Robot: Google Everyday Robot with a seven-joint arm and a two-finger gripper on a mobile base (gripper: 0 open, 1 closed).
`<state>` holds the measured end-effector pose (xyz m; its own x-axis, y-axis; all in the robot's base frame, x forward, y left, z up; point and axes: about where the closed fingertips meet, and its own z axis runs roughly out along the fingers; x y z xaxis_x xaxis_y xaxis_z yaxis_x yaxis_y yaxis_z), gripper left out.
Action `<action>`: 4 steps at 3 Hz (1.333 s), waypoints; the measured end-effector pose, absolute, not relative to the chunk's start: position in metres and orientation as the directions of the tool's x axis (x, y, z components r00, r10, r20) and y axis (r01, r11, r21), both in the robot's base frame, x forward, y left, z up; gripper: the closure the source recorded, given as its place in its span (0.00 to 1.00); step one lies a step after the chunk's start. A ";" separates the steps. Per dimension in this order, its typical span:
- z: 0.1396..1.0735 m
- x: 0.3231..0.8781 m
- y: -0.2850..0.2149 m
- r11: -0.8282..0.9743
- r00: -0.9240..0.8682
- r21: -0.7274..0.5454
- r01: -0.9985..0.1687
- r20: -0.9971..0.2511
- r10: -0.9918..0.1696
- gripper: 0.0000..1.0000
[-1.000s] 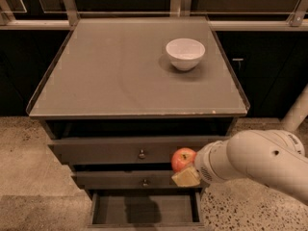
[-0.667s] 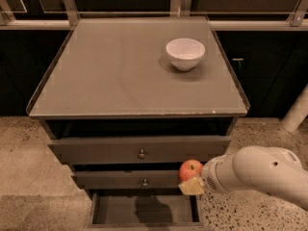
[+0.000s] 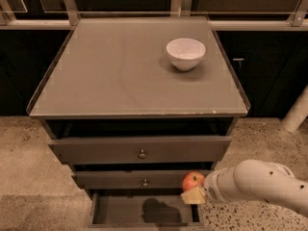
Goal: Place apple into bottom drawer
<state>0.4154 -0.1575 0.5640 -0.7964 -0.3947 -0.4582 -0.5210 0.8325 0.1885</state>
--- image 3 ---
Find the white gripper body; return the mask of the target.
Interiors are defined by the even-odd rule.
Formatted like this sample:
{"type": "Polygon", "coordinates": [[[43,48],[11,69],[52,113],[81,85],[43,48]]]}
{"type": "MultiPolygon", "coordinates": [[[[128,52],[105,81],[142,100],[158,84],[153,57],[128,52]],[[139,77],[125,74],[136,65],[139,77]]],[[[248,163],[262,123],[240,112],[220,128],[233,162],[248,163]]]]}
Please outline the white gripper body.
{"type": "Polygon", "coordinates": [[[203,187],[210,200],[214,203],[228,203],[228,199],[223,196],[218,186],[218,179],[227,171],[226,168],[211,172],[205,177],[203,187]]]}

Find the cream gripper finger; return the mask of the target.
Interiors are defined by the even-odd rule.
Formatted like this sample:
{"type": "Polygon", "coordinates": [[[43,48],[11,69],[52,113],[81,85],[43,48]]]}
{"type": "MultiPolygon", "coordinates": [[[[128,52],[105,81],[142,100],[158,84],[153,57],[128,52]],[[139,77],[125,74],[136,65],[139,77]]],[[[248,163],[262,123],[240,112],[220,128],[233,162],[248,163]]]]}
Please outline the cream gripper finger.
{"type": "Polygon", "coordinates": [[[204,204],[207,201],[207,193],[201,187],[195,187],[181,194],[185,204],[204,204]]]}

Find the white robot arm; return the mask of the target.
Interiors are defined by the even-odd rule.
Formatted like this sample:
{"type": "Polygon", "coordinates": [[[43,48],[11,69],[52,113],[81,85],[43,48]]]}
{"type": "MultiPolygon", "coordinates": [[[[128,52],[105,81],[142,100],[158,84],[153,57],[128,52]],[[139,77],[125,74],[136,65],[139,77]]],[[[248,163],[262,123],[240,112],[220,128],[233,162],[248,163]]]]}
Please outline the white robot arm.
{"type": "Polygon", "coordinates": [[[278,163],[245,160],[208,176],[191,171],[184,176],[182,189],[185,204],[261,201],[308,217],[308,183],[278,163]]]}

